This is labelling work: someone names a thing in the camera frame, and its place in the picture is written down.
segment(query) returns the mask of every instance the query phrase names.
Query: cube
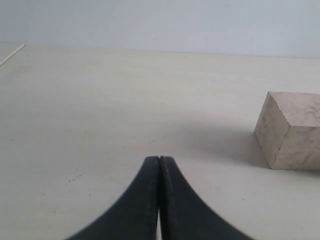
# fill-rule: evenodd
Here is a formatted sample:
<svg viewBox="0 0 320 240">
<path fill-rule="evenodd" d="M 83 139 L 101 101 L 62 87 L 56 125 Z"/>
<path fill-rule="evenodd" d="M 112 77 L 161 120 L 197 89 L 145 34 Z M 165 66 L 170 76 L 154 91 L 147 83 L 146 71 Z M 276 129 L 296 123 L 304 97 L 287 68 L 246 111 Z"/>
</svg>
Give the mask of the cube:
<svg viewBox="0 0 320 240">
<path fill-rule="evenodd" d="M 254 134 L 271 169 L 320 170 L 320 95 L 268 92 Z"/>
</svg>

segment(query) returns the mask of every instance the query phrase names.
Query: wooden block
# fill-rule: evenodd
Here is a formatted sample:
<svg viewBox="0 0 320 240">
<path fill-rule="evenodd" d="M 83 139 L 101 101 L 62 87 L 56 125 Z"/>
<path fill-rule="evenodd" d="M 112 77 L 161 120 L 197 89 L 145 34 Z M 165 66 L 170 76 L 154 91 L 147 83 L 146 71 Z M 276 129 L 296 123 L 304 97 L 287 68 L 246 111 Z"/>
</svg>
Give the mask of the wooden block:
<svg viewBox="0 0 320 240">
<path fill-rule="evenodd" d="M 271 169 L 320 170 L 320 95 L 268 92 L 254 133 Z"/>
</svg>

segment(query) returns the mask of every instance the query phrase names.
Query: thin white stick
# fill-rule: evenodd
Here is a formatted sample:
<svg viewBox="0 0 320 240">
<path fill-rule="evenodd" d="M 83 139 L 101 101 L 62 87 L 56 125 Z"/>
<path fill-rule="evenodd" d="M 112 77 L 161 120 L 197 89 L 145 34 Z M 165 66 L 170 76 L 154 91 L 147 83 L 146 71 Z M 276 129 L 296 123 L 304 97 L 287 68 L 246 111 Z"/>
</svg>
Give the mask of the thin white stick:
<svg viewBox="0 0 320 240">
<path fill-rule="evenodd" d="M 25 44 L 21 44 L 18 46 L 16 50 L 14 50 L 12 53 L 10 53 L 8 56 L 6 56 L 4 59 L 0 61 L 0 67 L 3 65 L 6 61 L 8 61 L 10 58 L 12 58 L 17 52 L 19 52 L 21 49 L 25 47 Z"/>
</svg>

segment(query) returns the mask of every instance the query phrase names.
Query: tabletop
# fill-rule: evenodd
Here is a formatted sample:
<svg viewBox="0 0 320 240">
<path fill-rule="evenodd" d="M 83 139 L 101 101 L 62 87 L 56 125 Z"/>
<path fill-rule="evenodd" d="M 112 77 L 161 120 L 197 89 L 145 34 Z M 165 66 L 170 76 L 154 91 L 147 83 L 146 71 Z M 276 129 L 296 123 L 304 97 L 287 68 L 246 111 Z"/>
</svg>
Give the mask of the tabletop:
<svg viewBox="0 0 320 240">
<path fill-rule="evenodd" d="M 27 45 L 0 67 L 0 239 L 69 237 L 155 155 L 252 238 L 319 239 L 320 174 L 269 169 L 253 134 L 267 91 L 320 93 L 319 66 Z"/>
</svg>

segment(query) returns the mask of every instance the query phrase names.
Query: white wall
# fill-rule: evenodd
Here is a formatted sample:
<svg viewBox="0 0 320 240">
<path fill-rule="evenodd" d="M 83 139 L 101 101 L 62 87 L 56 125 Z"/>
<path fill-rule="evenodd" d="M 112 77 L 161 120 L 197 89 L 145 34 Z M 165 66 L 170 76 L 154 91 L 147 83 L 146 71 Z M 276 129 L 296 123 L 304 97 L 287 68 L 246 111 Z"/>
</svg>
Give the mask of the white wall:
<svg viewBox="0 0 320 240">
<path fill-rule="evenodd" d="M 1 0 L 0 41 L 320 58 L 320 1 Z"/>
</svg>

